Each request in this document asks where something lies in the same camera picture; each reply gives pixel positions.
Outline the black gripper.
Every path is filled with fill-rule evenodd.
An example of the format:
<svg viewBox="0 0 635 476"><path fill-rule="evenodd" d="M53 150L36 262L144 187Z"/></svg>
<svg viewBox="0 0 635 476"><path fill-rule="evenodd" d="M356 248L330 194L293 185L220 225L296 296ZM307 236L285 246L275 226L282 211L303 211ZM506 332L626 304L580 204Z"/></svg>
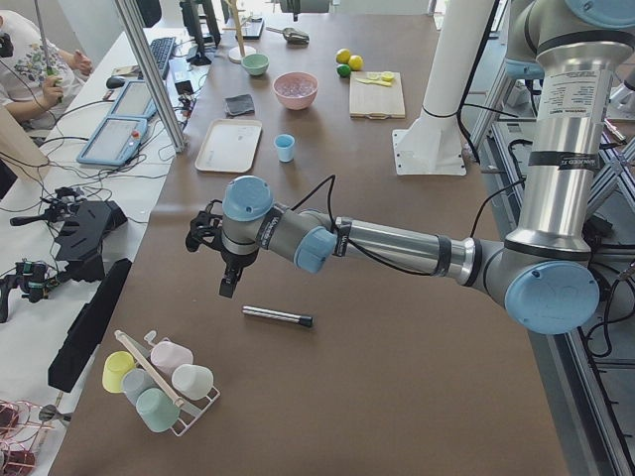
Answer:
<svg viewBox="0 0 635 476"><path fill-rule="evenodd" d="M200 245L218 251L226 267L223 279L220 281L219 294L225 298L232 298L236 289L236 282L242 276L244 268L252 265L256 260L255 245L238 245L231 249L223 242L222 215L212 212L219 199L213 199L190 222L190 231L186 237L186 248L189 252L196 252Z"/></svg>

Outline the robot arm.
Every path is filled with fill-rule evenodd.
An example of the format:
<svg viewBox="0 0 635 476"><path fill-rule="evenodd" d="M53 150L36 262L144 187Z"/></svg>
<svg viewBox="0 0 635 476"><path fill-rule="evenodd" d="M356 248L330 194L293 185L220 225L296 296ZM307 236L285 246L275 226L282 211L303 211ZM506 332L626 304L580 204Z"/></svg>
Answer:
<svg viewBox="0 0 635 476"><path fill-rule="evenodd" d="M503 241L461 241L285 206L261 179L232 180L222 211L201 211L186 246L221 254L219 292L231 297L262 250L315 273L355 249L398 271L449 277L502 305L528 329L562 334L587 322L599 301L582 237L611 77L634 52L630 1L514 1L505 67L543 80L520 218Z"/></svg>

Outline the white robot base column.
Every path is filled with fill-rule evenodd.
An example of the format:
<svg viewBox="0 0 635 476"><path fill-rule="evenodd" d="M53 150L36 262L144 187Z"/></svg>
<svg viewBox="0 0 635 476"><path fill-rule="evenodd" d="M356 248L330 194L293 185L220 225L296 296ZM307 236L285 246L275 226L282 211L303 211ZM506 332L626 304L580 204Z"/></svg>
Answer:
<svg viewBox="0 0 635 476"><path fill-rule="evenodd" d="M400 176L463 176L458 113L480 45L489 36L494 1L448 3L419 118L393 131Z"/></svg>

